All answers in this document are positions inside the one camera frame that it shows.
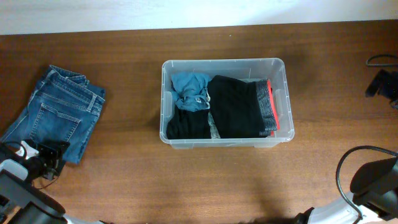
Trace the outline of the dark blue jeans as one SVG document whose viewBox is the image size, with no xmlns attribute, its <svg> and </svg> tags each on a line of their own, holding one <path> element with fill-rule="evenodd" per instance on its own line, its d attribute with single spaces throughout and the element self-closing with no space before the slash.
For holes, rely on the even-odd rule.
<svg viewBox="0 0 398 224">
<path fill-rule="evenodd" d="M 63 160 L 78 164 L 99 120 L 105 94 L 85 75 L 50 65 L 1 141 L 69 142 Z"/>
</svg>

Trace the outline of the black garment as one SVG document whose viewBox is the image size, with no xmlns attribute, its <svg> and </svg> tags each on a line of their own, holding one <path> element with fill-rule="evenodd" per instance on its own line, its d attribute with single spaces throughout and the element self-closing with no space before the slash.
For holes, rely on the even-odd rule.
<svg viewBox="0 0 398 224">
<path fill-rule="evenodd" d="M 209 110 L 187 111 L 175 106 L 174 116 L 167 124 L 168 139 L 210 139 Z"/>
</svg>

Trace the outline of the black shorts with red waistband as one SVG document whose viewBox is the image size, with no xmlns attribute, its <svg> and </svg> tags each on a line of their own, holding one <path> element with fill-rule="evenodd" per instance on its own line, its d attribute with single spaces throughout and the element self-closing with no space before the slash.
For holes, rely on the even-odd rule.
<svg viewBox="0 0 398 224">
<path fill-rule="evenodd" d="M 217 75 L 208 93 L 221 138 L 265 138 L 280 129 L 269 79 L 244 82 Z"/>
</svg>

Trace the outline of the small blue garment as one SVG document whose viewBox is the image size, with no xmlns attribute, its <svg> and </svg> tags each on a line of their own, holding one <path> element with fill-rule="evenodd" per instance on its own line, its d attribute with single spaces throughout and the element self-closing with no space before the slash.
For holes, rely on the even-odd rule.
<svg viewBox="0 0 398 224">
<path fill-rule="evenodd" d="M 210 109 L 208 83 L 212 78 L 205 73 L 179 72 L 171 76 L 172 96 L 178 109 L 196 112 Z"/>
</svg>

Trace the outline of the light blue jeans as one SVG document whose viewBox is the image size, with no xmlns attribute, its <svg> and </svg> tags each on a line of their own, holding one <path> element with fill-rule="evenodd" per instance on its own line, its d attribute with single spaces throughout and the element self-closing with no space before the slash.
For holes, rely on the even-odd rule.
<svg viewBox="0 0 398 224">
<path fill-rule="evenodd" d="M 210 136 L 211 136 L 211 138 L 212 139 L 220 139 L 221 136 L 220 136 L 220 134 L 218 132 L 218 129 L 217 129 L 216 124 L 215 124 L 215 121 L 214 121 L 213 116 L 212 116 L 212 114 L 210 112 L 208 113 L 208 124 L 209 124 L 209 127 L 210 127 Z"/>
</svg>

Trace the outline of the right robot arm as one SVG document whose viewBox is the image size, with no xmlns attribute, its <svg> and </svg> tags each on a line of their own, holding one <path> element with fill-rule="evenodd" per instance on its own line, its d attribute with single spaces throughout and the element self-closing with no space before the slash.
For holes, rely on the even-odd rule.
<svg viewBox="0 0 398 224">
<path fill-rule="evenodd" d="M 356 151 L 377 151 L 388 159 L 368 162 L 355 173 L 349 192 L 343 192 L 340 171 L 347 157 Z M 356 146 L 346 151 L 336 167 L 340 198 L 299 213 L 294 223 L 370 223 L 397 218 L 397 153 L 377 146 Z"/>
</svg>

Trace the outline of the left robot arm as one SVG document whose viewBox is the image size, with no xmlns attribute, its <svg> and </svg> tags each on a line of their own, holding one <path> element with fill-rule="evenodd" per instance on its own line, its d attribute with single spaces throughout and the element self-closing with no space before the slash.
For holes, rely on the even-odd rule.
<svg viewBox="0 0 398 224">
<path fill-rule="evenodd" d="M 43 187 L 34 187 L 35 179 L 54 183 L 60 177 L 69 145 L 65 141 L 1 143 L 1 223 L 95 224 L 68 216 Z"/>
</svg>

